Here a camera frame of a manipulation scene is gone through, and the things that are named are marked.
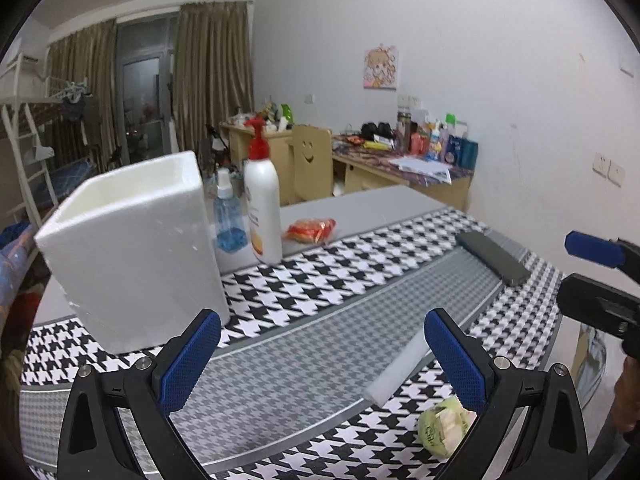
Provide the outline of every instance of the person's hand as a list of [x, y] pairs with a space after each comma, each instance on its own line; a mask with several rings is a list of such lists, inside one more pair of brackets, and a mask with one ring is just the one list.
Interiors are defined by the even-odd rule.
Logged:
[[625, 359], [622, 375], [615, 387], [616, 398], [611, 415], [616, 429], [628, 433], [640, 420], [640, 363], [631, 357]]

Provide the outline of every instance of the paper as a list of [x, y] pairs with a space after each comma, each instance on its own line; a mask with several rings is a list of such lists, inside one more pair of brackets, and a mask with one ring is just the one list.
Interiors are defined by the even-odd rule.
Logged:
[[445, 184], [451, 184], [451, 175], [449, 173], [451, 166], [449, 164], [443, 164], [436, 160], [422, 160], [414, 156], [394, 158], [389, 163], [397, 166], [400, 171], [432, 176]]

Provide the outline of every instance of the blue bottle on desk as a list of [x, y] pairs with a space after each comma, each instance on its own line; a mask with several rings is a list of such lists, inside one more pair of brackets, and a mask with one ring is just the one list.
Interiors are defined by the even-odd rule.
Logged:
[[234, 196], [229, 170], [218, 170], [218, 196], [213, 203], [216, 216], [218, 247], [227, 253], [235, 253], [248, 244], [240, 201]]

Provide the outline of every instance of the styrofoam container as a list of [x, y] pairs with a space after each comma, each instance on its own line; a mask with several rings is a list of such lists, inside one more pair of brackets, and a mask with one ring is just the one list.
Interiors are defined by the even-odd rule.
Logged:
[[35, 240], [108, 352], [164, 344], [203, 308], [229, 320], [193, 152], [87, 180]]

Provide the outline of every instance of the light switch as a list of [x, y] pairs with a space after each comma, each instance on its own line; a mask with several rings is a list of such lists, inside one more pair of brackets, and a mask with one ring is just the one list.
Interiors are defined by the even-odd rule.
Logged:
[[616, 186], [622, 187], [622, 183], [625, 181], [625, 168], [611, 161], [611, 166], [609, 168], [609, 180]]

